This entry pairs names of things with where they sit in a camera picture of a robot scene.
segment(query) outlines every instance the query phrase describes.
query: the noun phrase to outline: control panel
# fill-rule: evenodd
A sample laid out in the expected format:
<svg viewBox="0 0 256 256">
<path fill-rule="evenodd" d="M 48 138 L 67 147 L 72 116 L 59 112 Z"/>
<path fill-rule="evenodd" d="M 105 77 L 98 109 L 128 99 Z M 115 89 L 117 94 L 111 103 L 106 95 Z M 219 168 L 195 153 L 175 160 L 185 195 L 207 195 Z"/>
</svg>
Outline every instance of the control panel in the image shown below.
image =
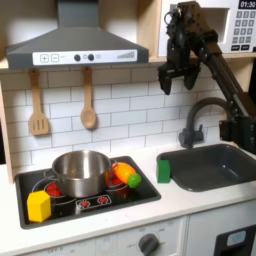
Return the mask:
<svg viewBox="0 0 256 256">
<path fill-rule="evenodd" d="M 183 247 L 185 222 L 186 217 L 182 217 L 25 255 L 178 256 Z"/>
<path fill-rule="evenodd" d="M 136 62 L 137 50 L 34 52 L 35 66 Z"/>
</svg>

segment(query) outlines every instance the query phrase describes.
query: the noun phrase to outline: orange toy vegetable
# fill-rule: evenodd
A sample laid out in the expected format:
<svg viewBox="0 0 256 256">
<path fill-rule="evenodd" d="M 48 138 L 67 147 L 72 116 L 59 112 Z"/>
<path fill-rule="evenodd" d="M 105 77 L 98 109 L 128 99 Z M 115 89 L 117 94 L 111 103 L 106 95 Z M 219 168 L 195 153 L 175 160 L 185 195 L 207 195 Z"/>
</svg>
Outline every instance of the orange toy vegetable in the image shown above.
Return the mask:
<svg viewBox="0 0 256 256">
<path fill-rule="evenodd" d="M 140 175 L 129 164 L 115 163 L 113 164 L 113 171 L 118 179 L 130 188 L 137 188 L 141 183 Z"/>
</svg>

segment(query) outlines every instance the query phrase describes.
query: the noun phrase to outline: wall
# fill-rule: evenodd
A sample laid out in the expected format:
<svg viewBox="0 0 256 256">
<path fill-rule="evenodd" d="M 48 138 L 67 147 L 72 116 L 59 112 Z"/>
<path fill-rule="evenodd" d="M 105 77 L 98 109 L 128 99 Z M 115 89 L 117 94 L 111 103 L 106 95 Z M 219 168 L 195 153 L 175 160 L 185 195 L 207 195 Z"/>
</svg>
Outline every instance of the wall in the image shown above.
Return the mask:
<svg viewBox="0 0 256 256">
<path fill-rule="evenodd" d="M 34 137 L 28 129 L 33 106 L 27 71 L 0 70 L 0 80 L 13 167 L 51 162 L 74 150 L 107 152 L 176 143 L 191 105 L 205 97 L 223 97 L 204 67 L 192 91 L 186 90 L 183 80 L 175 80 L 170 96 L 160 90 L 156 66 L 97 67 L 93 69 L 93 105 L 99 122 L 97 129 L 88 131 L 80 121 L 81 70 L 42 69 L 43 111 L 51 133 Z M 206 139 L 217 140 L 222 118 L 219 108 L 207 107 L 196 126 L 204 124 Z"/>
</svg>

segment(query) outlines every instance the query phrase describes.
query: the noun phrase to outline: red burner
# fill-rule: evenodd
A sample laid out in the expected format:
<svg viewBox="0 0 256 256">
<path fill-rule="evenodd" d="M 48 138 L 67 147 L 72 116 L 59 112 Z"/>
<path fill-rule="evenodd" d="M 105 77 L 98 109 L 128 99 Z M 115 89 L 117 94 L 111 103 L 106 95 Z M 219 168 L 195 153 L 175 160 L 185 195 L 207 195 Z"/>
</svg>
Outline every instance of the red burner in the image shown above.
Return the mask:
<svg viewBox="0 0 256 256">
<path fill-rule="evenodd" d="M 59 190 L 59 187 L 57 185 L 57 183 L 51 183 L 46 187 L 46 192 L 49 196 L 54 196 L 54 197 L 59 197 L 59 196 L 63 196 L 62 193 Z"/>
</svg>

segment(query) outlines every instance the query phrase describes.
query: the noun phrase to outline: microwave keypad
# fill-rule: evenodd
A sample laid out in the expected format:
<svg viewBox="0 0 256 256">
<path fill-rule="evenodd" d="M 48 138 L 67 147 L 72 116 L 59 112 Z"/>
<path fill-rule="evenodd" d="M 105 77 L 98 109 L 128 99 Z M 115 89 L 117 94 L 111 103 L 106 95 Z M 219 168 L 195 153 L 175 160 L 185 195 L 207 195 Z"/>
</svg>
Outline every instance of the microwave keypad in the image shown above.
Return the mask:
<svg viewBox="0 0 256 256">
<path fill-rule="evenodd" d="M 249 50 L 249 44 L 252 41 L 253 27 L 256 18 L 256 11 L 241 11 L 239 10 L 236 13 L 236 21 L 234 28 L 234 36 L 232 38 L 232 51 L 239 51 L 240 49 L 243 51 Z"/>
</svg>

